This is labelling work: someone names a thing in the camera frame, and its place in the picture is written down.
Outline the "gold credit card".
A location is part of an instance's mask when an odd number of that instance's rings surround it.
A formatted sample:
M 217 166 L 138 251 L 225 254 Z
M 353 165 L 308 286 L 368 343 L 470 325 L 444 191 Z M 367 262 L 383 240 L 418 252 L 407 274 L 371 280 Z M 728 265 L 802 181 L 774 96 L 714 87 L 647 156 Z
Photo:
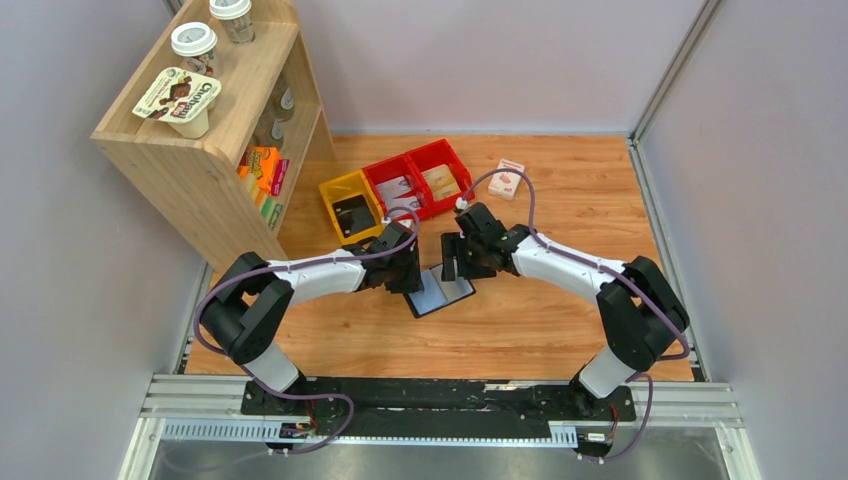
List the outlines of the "gold credit card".
M 456 182 L 441 185 L 432 191 L 433 199 L 435 201 L 442 201 L 461 193 L 462 190 Z

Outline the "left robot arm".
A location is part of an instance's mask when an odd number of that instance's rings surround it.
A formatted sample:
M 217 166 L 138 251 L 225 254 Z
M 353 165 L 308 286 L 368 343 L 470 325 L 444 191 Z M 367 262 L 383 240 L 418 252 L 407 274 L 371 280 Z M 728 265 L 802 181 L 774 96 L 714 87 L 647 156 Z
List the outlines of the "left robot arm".
M 383 287 L 393 294 L 422 288 L 416 232 L 391 222 L 371 240 L 297 261 L 239 256 L 200 302 L 197 340 L 228 357 L 272 392 L 289 394 L 301 370 L 275 342 L 286 311 L 333 294 Z

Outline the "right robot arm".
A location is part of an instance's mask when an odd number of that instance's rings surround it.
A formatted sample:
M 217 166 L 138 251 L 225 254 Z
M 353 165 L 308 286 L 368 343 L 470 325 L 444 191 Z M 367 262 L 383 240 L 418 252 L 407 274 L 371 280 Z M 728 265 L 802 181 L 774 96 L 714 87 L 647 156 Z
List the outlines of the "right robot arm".
M 597 402 L 621 383 L 669 359 L 684 344 L 690 318 L 659 266 L 592 257 L 529 225 L 504 227 L 482 203 L 456 213 L 457 231 L 441 236 L 445 280 L 493 278 L 500 272 L 547 282 L 594 304 L 606 344 L 569 383 L 575 399 Z

